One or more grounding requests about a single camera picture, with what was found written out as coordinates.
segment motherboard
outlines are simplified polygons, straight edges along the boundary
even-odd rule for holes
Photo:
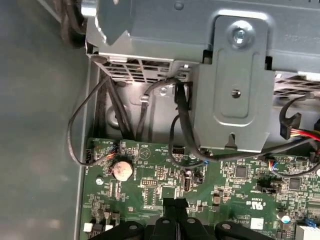
[[[198,161],[182,146],[172,153],[185,164]],[[306,220],[320,224],[320,176],[315,172],[278,178],[256,158],[181,169],[170,161],[165,144],[89,139],[86,161],[101,157],[105,159],[85,169],[80,240],[125,221],[154,224],[163,215],[163,198],[186,198],[189,217],[204,225],[233,221],[277,240],[294,240],[296,227]],[[314,165],[302,156],[277,154],[273,159],[274,170],[283,173]]]

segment gray case wall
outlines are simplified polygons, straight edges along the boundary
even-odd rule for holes
[[[0,239],[70,240],[79,167],[66,132],[88,90],[88,58],[63,44],[36,0],[1,1],[0,22]],[[78,153],[82,130],[80,116]]]

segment ventilation grille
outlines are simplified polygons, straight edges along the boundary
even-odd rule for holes
[[[163,80],[172,71],[170,61],[150,61],[128,58],[127,62],[107,62],[103,65],[112,79],[115,81],[154,83]],[[175,75],[183,82],[189,80],[191,69],[180,67]]]
[[[273,95],[276,97],[303,96],[306,93],[320,94],[320,79],[306,80],[305,76],[295,75],[288,78],[275,76]]]
[[[115,81],[155,83],[165,79],[171,72],[175,72],[175,76],[183,82],[192,81],[192,68],[188,64],[173,67],[172,61],[128,58],[123,63],[107,62],[103,66]],[[276,97],[296,97],[306,93],[320,95],[320,77],[310,81],[305,75],[277,71],[274,82],[273,95]]]

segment blue connector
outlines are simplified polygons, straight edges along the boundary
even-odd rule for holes
[[[317,224],[316,224],[314,221],[312,221],[311,219],[309,219],[309,218],[306,218],[306,219],[304,220],[304,222],[305,222],[305,224],[307,224],[309,227],[313,227],[313,228],[316,228],[316,227],[317,227]]]

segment cable clip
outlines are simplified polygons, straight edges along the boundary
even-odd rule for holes
[[[313,99],[315,96],[311,93],[307,93],[304,96],[297,97],[287,104],[283,106],[279,114],[279,121],[280,121],[280,135],[285,140],[290,139],[291,136],[291,129],[298,129],[301,122],[301,113],[297,112],[290,118],[286,118],[288,108],[296,101],[303,101],[306,99]]]
[[[149,103],[149,98],[150,98],[150,96],[149,95],[141,95],[140,96],[140,102],[141,103]]]

